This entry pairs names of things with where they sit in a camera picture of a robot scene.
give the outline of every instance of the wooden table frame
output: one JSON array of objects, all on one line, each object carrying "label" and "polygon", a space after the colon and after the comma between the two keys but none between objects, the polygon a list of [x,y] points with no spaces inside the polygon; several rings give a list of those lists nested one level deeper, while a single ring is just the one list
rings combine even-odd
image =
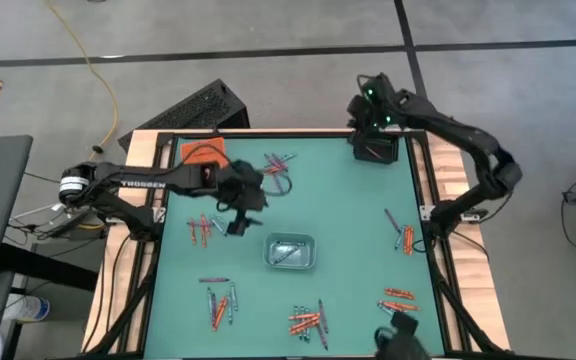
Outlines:
[{"label": "wooden table frame", "polygon": [[[239,135],[263,135],[269,136],[323,136],[331,133],[345,135],[350,134],[351,129],[232,129],[220,130],[216,133],[212,130],[137,130],[133,133],[132,142],[128,151],[126,165],[131,166],[158,166],[166,168],[170,156],[171,140],[174,135],[192,137],[211,137],[224,134],[225,136]],[[426,135],[422,131],[406,131],[406,145],[413,148],[409,151],[409,160],[413,167],[414,182],[419,185],[417,197],[420,205],[434,204],[440,199],[453,199],[468,190],[468,182],[465,176],[463,163],[459,149],[432,135]],[[150,204],[161,206],[165,197],[163,190],[127,189],[122,188],[119,196],[133,205]],[[481,233],[476,225],[460,225],[458,231],[483,245]],[[125,225],[114,226],[108,236],[105,252],[104,276],[104,302],[99,313],[99,300],[101,295],[101,281],[97,281],[97,288],[93,298],[89,321],[84,335],[84,344],[88,341],[98,314],[97,330],[92,334],[88,349],[95,346],[105,334],[107,326],[112,325],[115,319],[126,305],[127,299],[135,291],[141,279],[143,279],[148,265],[150,264],[153,244],[144,244],[128,241],[125,244],[119,258],[117,252],[121,243],[128,235]],[[497,296],[492,282],[490,268],[486,257],[472,245],[461,241],[460,237],[452,234],[449,241],[440,242],[434,252],[429,252],[429,261],[436,259],[440,269],[451,286],[457,290],[462,303],[477,321],[479,326],[488,334],[493,342],[502,348],[508,348],[508,340],[501,318],[501,312],[497,302]],[[109,307],[108,294],[113,283],[112,266],[117,261],[114,273],[114,296],[112,305]],[[465,329],[457,321],[454,312],[445,299],[435,290],[438,311],[440,312],[440,327],[442,340],[446,350],[467,350],[471,341],[465,334]],[[115,343],[114,351],[119,353],[137,352],[143,353],[145,345],[145,333],[147,332],[147,319],[149,318],[152,292],[142,300],[134,312],[130,326],[127,326]]]}]

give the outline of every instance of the desk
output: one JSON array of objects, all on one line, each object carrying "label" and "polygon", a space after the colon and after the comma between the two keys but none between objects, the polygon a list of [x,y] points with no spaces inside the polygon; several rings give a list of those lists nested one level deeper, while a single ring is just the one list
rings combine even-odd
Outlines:
[{"label": "desk", "polygon": [[[170,147],[163,145],[165,139],[159,137],[161,147],[157,146],[157,140],[159,133],[180,133],[184,135],[197,135],[197,134],[209,134],[209,131],[205,130],[177,130],[177,131],[157,131],[157,130],[143,130],[136,131],[133,135],[133,140],[131,147],[128,152],[128,158],[126,163],[133,166],[153,166],[153,159],[158,158],[169,158]],[[258,130],[258,129],[246,129],[246,130],[229,130],[224,133],[230,134],[250,134],[250,133],[286,133],[292,132],[296,133],[331,133],[337,132],[339,134],[348,134],[349,130],[346,129],[294,129],[294,130]],[[463,170],[463,164],[461,162],[461,157],[459,151],[446,144],[445,142],[430,136],[428,145],[430,146],[432,153],[432,160],[434,161],[434,175],[436,178],[436,185],[439,190],[439,195],[442,198],[454,198],[463,193],[468,185]],[[422,156],[421,152],[422,146],[415,146],[414,161],[420,169],[423,169],[425,163],[424,160],[428,160],[428,156]],[[167,167],[168,161],[157,161],[157,166]],[[426,198],[426,203],[430,203],[431,191],[430,182],[434,181],[431,176],[430,180],[425,171],[419,171],[419,182],[421,187],[425,189],[422,191],[424,197]],[[121,189],[119,192],[120,196],[132,203],[133,205],[142,205],[146,203],[147,191],[141,189]],[[155,193],[151,195],[151,198],[159,199],[162,198],[162,194]],[[481,235],[476,226],[464,225],[460,226],[458,229],[460,232],[474,238],[478,242],[482,242]],[[107,249],[105,255],[106,264],[112,264],[117,257],[117,251],[119,250],[122,240],[127,235],[128,231],[124,226],[117,226],[111,229]],[[457,280],[459,283],[459,289],[461,291],[462,301],[465,306],[469,309],[473,317],[477,320],[479,325],[488,333],[489,337],[502,347],[508,347],[508,341],[506,338],[503,321],[501,319],[501,314],[499,306],[497,303],[497,298],[494,291],[494,285],[492,283],[492,277],[490,275],[490,269],[486,263],[485,256],[479,253],[478,250],[471,248],[469,245],[463,243],[459,240],[457,236],[451,236],[450,238],[450,248],[451,248],[451,259],[454,261],[454,268],[456,270]],[[140,276],[143,276],[149,263],[149,255],[151,252],[151,245],[142,245],[142,249],[138,249],[138,246],[134,242],[129,242],[123,249],[122,253],[119,255],[117,262],[117,271],[115,274],[115,290],[114,297],[112,301],[112,309],[110,312],[110,323],[114,322],[114,319],[118,316],[120,311],[123,309],[127,294],[130,288],[134,288],[134,284],[139,280]],[[441,252],[439,246],[437,246],[436,256],[440,260],[440,264],[443,263],[444,253]],[[104,302],[101,307],[101,317],[99,320],[98,331],[93,334],[91,344],[96,344],[99,339],[103,336],[103,329],[106,328],[106,317],[108,316],[108,298],[107,294],[110,292],[111,284],[111,269],[106,267],[103,276],[104,278]],[[97,289],[95,292],[95,297],[93,300],[90,318],[88,322],[88,327],[86,329],[85,339],[90,337],[95,319],[98,315],[99,300],[101,293],[101,281],[97,282]],[[140,330],[142,322],[142,312],[143,310],[149,311],[149,306],[140,305],[140,307],[135,312],[133,321],[131,323],[130,329],[124,332],[124,335],[120,337],[118,344],[119,349],[122,351],[143,349],[144,338]],[[452,349],[460,349],[459,346],[459,332],[457,331],[454,315],[449,309],[446,309],[446,324],[448,328],[448,338],[450,339],[450,347]]]}]

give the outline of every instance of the green mat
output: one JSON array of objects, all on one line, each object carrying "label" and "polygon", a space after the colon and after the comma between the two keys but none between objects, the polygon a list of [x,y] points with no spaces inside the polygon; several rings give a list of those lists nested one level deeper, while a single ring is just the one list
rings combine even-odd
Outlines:
[{"label": "green mat", "polygon": [[[229,157],[260,168],[264,153],[297,153],[288,161],[292,192],[269,197],[269,207],[248,215],[264,223],[245,236],[224,237],[213,229],[208,247],[193,246],[186,222],[216,214],[216,201],[170,196],[145,357],[212,358],[260,356],[371,355],[373,333],[389,316],[378,300],[415,304],[410,314],[420,322],[417,336],[425,349],[443,354],[437,310],[426,255],[394,250],[396,232],[384,214],[389,208],[398,223],[421,229],[406,146],[399,161],[381,165],[357,161],[345,139],[227,139]],[[272,180],[264,182],[276,189]],[[227,221],[234,211],[219,214]],[[303,233],[317,243],[315,266],[307,271],[278,270],[263,263],[265,238],[273,232]],[[236,283],[239,311],[234,322],[210,325],[207,284],[200,277],[227,277]],[[217,297],[228,284],[209,284]],[[387,297],[385,287],[412,291],[416,301]],[[317,308],[322,299],[329,351],[313,329],[310,343],[289,335],[294,305]]]}]

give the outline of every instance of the concrete floor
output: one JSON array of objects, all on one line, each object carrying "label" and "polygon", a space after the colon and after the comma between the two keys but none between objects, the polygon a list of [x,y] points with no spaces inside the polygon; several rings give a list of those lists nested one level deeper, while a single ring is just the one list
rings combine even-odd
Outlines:
[{"label": "concrete floor", "polygon": [[[340,45],[401,45],[390,0],[58,0],[88,52],[147,55]],[[404,0],[415,44],[576,39],[576,1]],[[42,1],[0,0],[0,60],[78,57]],[[576,179],[576,47],[422,52],[428,96],[444,113],[494,134],[522,165],[507,208],[482,227],[512,348],[576,358],[576,250],[565,242],[560,194]],[[355,54],[106,64],[119,99],[118,134],[222,78],[254,127],[342,127],[355,75],[389,74],[414,89],[406,54]],[[35,138],[28,170],[58,178],[87,158],[111,124],[111,106],[85,66],[0,68],[0,135]],[[121,162],[115,144],[106,159]],[[473,169],[469,166],[470,179]],[[15,212],[56,201],[56,187],[25,179]],[[576,240],[576,208],[568,209]],[[66,261],[96,268],[100,242]],[[71,245],[42,245],[54,253]],[[19,359],[71,356],[90,294],[58,286],[41,296],[51,321],[27,325]],[[52,336],[53,340],[44,338]]]}]

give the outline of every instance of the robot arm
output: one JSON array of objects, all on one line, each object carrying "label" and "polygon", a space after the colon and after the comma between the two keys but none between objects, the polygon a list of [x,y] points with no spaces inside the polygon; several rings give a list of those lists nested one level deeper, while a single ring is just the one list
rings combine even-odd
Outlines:
[{"label": "robot arm", "polygon": [[435,235],[447,236],[461,220],[462,213],[484,200],[510,194],[521,179],[519,165],[492,135],[438,112],[423,97],[403,89],[395,91],[383,73],[375,77],[360,75],[357,80],[362,95],[355,95],[348,105],[353,116],[349,126],[355,129],[353,146],[364,147],[380,129],[399,125],[402,129],[427,130],[466,151],[475,161],[479,184],[455,200],[436,204],[430,217]]},{"label": "robot arm", "polygon": [[267,206],[262,181],[263,174],[244,161],[234,161],[223,169],[216,162],[182,163],[172,169],[85,162],[64,171],[59,200],[67,206],[91,206],[103,216],[117,217],[126,223],[133,239],[151,240],[161,231],[152,210],[135,207],[110,190],[152,188],[188,197],[212,196],[219,211],[237,211],[235,220],[228,225],[228,233],[241,236],[248,226],[259,224],[246,218],[246,211],[261,211]]}]

